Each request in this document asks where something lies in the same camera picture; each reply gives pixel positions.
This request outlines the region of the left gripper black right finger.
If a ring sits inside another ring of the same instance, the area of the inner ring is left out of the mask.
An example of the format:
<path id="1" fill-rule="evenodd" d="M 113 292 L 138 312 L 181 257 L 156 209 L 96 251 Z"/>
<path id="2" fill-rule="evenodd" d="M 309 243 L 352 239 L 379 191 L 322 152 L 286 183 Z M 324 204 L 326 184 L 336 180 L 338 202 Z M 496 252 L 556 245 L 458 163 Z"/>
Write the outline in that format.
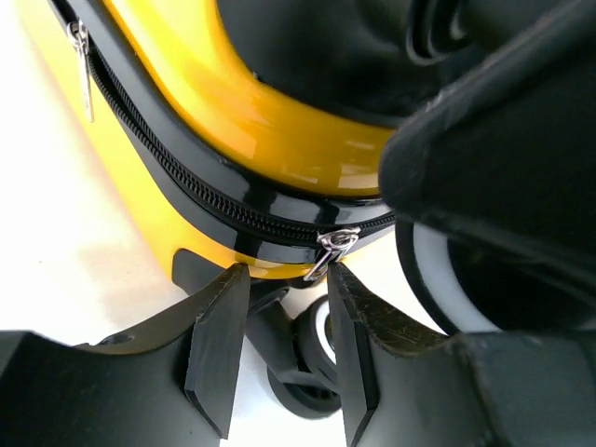
<path id="1" fill-rule="evenodd" d="M 350 446 L 591 446 L 594 332 L 447 337 L 328 272 Z"/>

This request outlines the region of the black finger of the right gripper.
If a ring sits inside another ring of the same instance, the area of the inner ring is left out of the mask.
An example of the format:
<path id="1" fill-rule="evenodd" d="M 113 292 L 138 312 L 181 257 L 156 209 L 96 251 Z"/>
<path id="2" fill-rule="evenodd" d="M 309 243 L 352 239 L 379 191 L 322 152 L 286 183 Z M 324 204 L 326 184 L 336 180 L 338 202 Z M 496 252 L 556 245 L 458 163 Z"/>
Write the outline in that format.
<path id="1" fill-rule="evenodd" d="M 379 168 L 403 220 L 595 290 L 595 5 L 467 1 L 486 53 L 388 141 Z"/>

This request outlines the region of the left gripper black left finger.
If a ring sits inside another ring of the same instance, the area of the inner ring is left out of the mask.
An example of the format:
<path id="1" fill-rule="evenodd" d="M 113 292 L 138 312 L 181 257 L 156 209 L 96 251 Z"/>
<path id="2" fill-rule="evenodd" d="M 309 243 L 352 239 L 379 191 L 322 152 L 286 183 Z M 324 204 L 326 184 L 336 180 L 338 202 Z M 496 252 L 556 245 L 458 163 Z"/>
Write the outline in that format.
<path id="1" fill-rule="evenodd" d="M 229 434 L 250 300 L 235 264 L 97 345 L 1 335 L 5 446 L 216 446 Z"/>

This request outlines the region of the yellow suitcase with grey lining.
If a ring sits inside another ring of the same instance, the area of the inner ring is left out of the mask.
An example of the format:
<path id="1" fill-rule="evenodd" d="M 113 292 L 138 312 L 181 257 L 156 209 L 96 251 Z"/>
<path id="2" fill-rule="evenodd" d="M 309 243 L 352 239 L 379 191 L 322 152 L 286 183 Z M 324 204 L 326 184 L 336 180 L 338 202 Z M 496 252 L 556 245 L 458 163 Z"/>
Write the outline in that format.
<path id="1" fill-rule="evenodd" d="M 447 332 L 585 332 L 593 217 L 566 199 L 592 131 L 586 90 L 595 5 L 576 1 L 22 1 L 25 26 L 157 259 L 185 288 L 235 262 L 276 296 L 309 287 L 340 252 L 398 229 L 404 273 Z M 403 217 L 390 193 L 410 149 L 427 142 L 423 107 L 520 39 L 545 65 L 457 119 L 460 142 L 488 115 L 540 123 L 511 148 L 510 174 L 466 191 L 520 249 L 479 265 L 467 241 Z M 529 244 L 538 243 L 537 252 Z"/>

